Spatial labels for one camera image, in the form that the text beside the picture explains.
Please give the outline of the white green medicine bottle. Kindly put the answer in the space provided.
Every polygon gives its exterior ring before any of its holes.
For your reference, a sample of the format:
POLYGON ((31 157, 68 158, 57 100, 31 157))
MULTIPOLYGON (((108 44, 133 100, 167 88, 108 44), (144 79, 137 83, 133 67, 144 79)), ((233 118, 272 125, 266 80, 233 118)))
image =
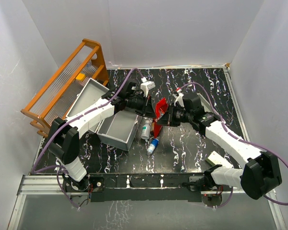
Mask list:
POLYGON ((145 120, 145 124, 142 127, 141 139, 148 140, 150 138, 151 132, 151 121, 149 119, 145 120))

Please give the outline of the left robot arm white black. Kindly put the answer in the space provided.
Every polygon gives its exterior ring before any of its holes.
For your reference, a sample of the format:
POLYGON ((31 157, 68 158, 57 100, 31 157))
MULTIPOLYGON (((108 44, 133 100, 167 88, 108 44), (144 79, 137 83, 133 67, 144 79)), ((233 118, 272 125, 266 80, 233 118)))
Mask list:
POLYGON ((118 89, 101 96, 93 105, 65 120, 56 118, 51 125, 47 149, 61 162, 63 178, 78 191, 89 187, 88 173, 79 158, 80 138, 102 120, 129 108, 137 115, 155 118, 149 91, 153 81, 137 84, 126 80, 118 89))

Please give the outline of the grey divided plastic tray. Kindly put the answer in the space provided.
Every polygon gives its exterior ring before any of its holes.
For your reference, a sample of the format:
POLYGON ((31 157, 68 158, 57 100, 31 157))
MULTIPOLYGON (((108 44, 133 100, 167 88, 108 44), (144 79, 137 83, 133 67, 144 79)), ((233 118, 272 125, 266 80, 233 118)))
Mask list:
POLYGON ((201 100, 201 105, 204 108, 204 112, 201 114, 201 116, 204 117, 204 116, 207 116, 207 114, 213 114, 217 120, 220 120, 220 116, 217 115, 216 112, 213 111, 210 103, 200 93, 197 93, 197 95, 199 96, 201 100))

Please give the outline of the red first aid pouch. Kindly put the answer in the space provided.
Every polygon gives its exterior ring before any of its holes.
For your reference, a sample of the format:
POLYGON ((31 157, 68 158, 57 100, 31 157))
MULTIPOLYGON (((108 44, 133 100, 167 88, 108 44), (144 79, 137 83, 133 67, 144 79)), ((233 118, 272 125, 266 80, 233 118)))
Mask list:
POLYGON ((168 103, 166 98, 162 98, 155 107, 155 114, 156 114, 156 119, 154 119, 153 125, 154 125, 154 130, 153 130, 153 135, 154 138, 157 138, 160 134, 160 131, 162 129, 162 125, 159 125, 157 122, 158 120, 163 116, 163 114, 167 111, 168 109, 168 103))

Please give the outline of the white blue spray bottle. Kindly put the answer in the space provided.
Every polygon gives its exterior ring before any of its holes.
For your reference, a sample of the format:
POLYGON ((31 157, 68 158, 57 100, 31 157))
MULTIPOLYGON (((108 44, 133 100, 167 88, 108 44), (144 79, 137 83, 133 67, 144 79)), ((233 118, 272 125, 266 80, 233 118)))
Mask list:
POLYGON ((152 155, 156 147, 158 146, 158 144, 159 144, 159 139, 158 138, 153 139, 147 148, 147 154, 152 155))

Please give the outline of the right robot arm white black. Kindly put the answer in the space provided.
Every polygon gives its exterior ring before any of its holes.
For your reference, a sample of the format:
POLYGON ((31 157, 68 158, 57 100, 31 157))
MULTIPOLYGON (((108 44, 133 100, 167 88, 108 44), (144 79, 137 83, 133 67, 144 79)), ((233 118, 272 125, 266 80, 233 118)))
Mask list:
POLYGON ((282 184, 278 158, 270 151, 261 150, 224 129, 220 117, 206 111, 198 93, 194 96, 175 93, 175 102, 158 119, 161 126, 178 127, 189 123, 202 136, 218 144, 240 165, 240 169, 218 164, 204 172, 204 184, 210 190, 221 185, 242 189, 250 198, 259 199, 282 184))

